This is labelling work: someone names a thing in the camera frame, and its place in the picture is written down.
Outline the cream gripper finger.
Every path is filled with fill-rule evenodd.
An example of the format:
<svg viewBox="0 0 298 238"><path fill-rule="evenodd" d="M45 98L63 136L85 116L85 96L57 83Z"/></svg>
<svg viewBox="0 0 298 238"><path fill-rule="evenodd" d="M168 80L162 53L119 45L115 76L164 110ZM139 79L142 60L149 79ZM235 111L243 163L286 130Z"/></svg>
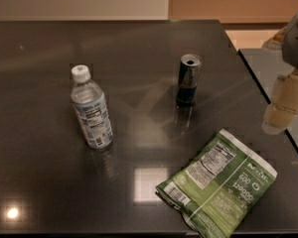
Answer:
<svg viewBox="0 0 298 238"><path fill-rule="evenodd" d="M262 130L268 135L284 131L298 116L298 68L288 75L278 75L274 82L271 103L267 106Z"/></svg>

